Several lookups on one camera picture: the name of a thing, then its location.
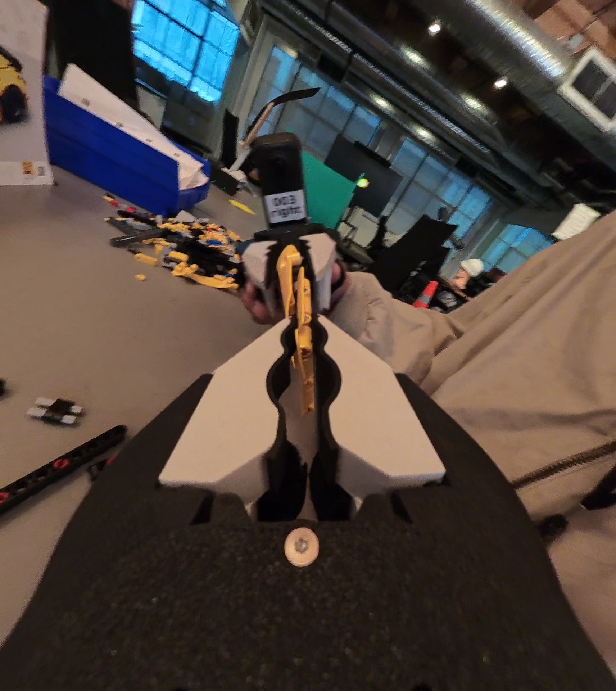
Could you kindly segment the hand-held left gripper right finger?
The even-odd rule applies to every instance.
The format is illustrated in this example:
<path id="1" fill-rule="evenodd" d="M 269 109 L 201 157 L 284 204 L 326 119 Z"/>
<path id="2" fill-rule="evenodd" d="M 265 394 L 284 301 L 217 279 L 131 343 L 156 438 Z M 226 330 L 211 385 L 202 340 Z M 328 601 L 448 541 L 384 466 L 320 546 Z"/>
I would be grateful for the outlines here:
<path id="1" fill-rule="evenodd" d="M 445 467 L 390 365 L 323 316 L 313 324 L 318 447 L 309 493 L 319 521 L 365 498 L 439 483 Z"/>

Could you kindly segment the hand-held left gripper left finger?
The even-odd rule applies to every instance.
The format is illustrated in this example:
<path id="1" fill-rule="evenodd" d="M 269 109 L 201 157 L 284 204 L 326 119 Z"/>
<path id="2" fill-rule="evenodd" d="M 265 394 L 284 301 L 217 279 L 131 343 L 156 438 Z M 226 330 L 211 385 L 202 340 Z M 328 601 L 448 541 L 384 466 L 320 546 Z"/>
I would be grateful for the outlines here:
<path id="1" fill-rule="evenodd" d="M 299 518 L 309 420 L 301 415 L 294 354 L 294 324 L 283 319 L 218 367 L 159 484 L 235 495 L 260 521 Z"/>

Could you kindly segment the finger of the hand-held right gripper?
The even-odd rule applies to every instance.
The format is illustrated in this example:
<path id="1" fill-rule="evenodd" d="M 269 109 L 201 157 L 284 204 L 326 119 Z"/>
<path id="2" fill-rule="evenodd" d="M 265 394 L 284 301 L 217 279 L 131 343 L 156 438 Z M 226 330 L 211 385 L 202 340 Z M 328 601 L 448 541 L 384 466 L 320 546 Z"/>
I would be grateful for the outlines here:
<path id="1" fill-rule="evenodd" d="M 307 250 L 313 278 L 312 313 L 321 314 L 330 308 L 332 295 L 332 273 L 337 259 L 337 245 L 329 234 L 314 233 L 301 237 Z"/>
<path id="2" fill-rule="evenodd" d="M 271 314 L 275 307 L 285 316 L 277 270 L 279 245 L 276 240 L 249 240 L 240 252 L 244 283 L 251 281 L 264 298 L 269 298 Z"/>

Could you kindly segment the yellow toy car hood assembly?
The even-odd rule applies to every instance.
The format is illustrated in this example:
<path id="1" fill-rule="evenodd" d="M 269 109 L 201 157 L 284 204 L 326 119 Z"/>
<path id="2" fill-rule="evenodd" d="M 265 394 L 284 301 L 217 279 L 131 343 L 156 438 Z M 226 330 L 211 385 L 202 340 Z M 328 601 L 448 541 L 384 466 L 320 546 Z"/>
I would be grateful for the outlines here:
<path id="1" fill-rule="evenodd" d="M 282 307 L 286 318 L 295 318 L 294 369 L 300 380 L 302 415 L 314 411 L 316 402 L 312 334 L 312 289 L 298 248 L 284 247 L 276 263 Z"/>

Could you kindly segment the grey desk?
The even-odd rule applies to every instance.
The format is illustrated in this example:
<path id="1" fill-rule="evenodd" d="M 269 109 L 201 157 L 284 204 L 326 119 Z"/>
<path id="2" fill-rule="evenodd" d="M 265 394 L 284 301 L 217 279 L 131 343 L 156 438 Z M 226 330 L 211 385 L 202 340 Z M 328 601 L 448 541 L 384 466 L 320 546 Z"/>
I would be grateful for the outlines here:
<path id="1" fill-rule="evenodd" d="M 265 330 L 228 292 L 176 278 L 110 246 L 101 187 L 54 169 L 54 186 L 0 187 L 0 488 L 109 428 L 133 443 L 91 482 L 80 470 L 0 518 L 0 666 L 21 661 L 39 615 L 162 530 L 158 470 L 200 389 Z M 145 274 L 144 282 L 135 279 Z M 38 397 L 84 411 L 73 426 L 27 416 Z"/>

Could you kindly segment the green folded board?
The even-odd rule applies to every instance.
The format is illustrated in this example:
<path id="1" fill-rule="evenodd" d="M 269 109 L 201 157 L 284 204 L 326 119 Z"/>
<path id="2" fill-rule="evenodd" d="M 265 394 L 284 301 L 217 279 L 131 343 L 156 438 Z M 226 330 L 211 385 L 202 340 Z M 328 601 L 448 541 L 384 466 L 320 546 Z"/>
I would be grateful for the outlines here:
<path id="1" fill-rule="evenodd" d="M 352 201 L 355 182 L 306 152 L 301 159 L 307 215 L 312 223 L 336 229 Z"/>

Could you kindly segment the black box green light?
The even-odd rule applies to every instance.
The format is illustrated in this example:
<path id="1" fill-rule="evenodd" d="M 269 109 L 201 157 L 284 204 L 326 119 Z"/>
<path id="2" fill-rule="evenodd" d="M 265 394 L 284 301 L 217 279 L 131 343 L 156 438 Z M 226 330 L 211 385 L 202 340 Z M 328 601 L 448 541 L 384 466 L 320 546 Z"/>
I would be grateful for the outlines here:
<path id="1" fill-rule="evenodd" d="M 239 181 L 229 173 L 226 168 L 217 166 L 215 162 L 210 164 L 210 183 L 229 197 L 238 193 L 244 184 L 243 181 Z"/>

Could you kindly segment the large paned window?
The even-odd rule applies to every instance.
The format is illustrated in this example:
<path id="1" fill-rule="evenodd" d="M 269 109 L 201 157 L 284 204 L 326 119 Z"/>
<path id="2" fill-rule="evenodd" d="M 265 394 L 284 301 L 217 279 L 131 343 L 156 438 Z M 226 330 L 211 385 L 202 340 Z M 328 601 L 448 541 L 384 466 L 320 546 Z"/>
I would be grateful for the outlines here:
<path id="1" fill-rule="evenodd" d="M 217 104 L 240 36 L 226 1 L 135 1 L 131 26 L 135 57 Z"/>

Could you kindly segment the white paper sheets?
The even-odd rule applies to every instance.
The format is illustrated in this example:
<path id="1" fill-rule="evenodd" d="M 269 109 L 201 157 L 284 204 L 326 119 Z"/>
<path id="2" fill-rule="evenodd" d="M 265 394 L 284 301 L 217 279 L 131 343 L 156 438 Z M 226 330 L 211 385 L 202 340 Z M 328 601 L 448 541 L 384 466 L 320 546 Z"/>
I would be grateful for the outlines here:
<path id="1" fill-rule="evenodd" d="M 202 162 L 172 143 L 144 116 L 77 65 L 67 66 L 59 87 L 59 95 L 140 143 L 176 161 L 180 191 L 195 189 L 209 182 L 209 174 L 203 172 Z"/>

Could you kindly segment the person's beige jacket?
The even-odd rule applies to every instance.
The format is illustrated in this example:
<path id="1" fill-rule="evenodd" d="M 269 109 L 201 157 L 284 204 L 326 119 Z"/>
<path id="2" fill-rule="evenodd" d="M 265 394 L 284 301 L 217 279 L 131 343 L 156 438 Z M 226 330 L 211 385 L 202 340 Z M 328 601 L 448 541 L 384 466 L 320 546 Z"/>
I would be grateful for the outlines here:
<path id="1" fill-rule="evenodd" d="M 451 318 L 423 389 L 501 469 L 616 677 L 616 211 Z"/>

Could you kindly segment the blue plastic bin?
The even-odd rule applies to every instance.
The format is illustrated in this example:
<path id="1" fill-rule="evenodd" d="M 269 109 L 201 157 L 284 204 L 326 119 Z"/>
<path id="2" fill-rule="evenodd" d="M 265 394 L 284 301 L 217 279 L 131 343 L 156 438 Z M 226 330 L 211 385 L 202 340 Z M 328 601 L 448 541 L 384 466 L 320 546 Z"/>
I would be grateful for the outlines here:
<path id="1" fill-rule="evenodd" d="M 149 212 L 172 217 L 204 201 L 210 181 L 179 190 L 175 161 L 59 95 L 44 81 L 50 163 Z"/>

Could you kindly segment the black standing panel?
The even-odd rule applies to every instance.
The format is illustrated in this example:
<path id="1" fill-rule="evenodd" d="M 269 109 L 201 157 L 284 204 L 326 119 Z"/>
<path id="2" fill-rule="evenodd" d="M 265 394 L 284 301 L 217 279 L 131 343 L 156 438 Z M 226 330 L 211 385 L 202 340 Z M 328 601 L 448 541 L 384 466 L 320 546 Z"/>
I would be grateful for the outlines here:
<path id="1" fill-rule="evenodd" d="M 132 51 L 133 1 L 44 1 L 45 72 L 61 79 L 73 64 L 139 109 Z"/>

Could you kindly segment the white notice sheet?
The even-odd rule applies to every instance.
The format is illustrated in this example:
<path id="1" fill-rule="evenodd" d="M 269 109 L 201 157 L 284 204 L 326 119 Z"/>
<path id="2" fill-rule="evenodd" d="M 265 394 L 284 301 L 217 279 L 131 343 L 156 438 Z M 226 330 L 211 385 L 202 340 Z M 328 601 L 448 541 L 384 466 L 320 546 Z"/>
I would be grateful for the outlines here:
<path id="1" fill-rule="evenodd" d="M 551 237 L 556 241 L 567 240 L 577 236 L 601 217 L 601 213 L 587 204 L 575 204 L 572 210 L 558 224 L 551 233 Z"/>

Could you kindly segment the white vent grille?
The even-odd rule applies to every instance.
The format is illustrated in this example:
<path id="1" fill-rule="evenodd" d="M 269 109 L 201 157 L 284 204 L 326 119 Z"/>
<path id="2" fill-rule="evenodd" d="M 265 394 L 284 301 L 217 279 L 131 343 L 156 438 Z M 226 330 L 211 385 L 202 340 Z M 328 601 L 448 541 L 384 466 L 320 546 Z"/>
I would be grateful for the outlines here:
<path id="1" fill-rule="evenodd" d="M 600 131 L 616 126 L 616 64 L 597 48 L 583 52 L 557 91 Z"/>

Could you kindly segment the silver air duct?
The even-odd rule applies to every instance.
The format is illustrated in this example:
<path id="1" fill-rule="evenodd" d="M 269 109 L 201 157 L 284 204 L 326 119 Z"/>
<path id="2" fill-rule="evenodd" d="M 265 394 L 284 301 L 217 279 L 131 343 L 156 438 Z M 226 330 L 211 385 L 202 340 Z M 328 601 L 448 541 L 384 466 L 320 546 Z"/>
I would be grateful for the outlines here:
<path id="1" fill-rule="evenodd" d="M 472 55 L 616 173 L 616 123 L 603 129 L 560 93 L 578 62 L 511 1 L 413 1 Z"/>

